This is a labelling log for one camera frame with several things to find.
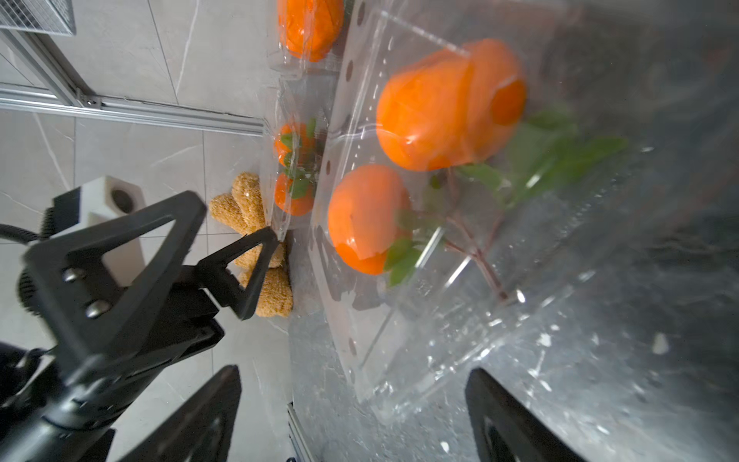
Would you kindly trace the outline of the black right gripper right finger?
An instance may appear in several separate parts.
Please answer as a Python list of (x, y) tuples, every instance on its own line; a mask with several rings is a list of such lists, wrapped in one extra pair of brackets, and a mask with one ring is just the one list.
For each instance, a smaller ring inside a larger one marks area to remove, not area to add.
[(492, 375), (471, 371), (465, 399), (481, 461), (580, 461)]

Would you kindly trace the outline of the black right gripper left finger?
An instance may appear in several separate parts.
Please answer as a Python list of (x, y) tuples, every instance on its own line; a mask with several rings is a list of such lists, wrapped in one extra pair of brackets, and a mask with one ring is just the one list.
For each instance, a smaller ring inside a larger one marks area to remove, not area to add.
[(242, 394), (239, 368), (220, 369), (125, 461), (225, 461)]

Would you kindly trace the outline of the orange eight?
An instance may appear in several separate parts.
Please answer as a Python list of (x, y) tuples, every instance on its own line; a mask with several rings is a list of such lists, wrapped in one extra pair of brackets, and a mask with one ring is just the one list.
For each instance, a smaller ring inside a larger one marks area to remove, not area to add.
[(403, 233), (398, 216), (410, 208), (410, 196), (394, 169), (374, 164), (350, 171), (328, 207), (328, 231), (336, 252), (359, 273), (380, 275), (389, 249)]

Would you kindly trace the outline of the orange seven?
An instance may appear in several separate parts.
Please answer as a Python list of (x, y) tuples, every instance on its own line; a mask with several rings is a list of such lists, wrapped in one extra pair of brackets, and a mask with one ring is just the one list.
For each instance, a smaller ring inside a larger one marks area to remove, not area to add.
[(483, 162), (516, 131), (527, 105), (527, 81), (514, 51), (485, 38), (443, 49), (402, 69), (385, 85), (377, 138), (408, 171)]

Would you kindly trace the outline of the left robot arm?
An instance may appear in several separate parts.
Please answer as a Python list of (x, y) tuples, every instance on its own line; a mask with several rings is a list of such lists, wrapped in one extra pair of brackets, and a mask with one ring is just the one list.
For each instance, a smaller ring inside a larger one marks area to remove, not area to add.
[(144, 206), (86, 185), (54, 198), (40, 231), (2, 227), (26, 246), (18, 298), (56, 341), (1, 348), (3, 460), (105, 460), (155, 378), (223, 338), (219, 310), (255, 314), (277, 236), (263, 228), (189, 266), (206, 212), (193, 192)]

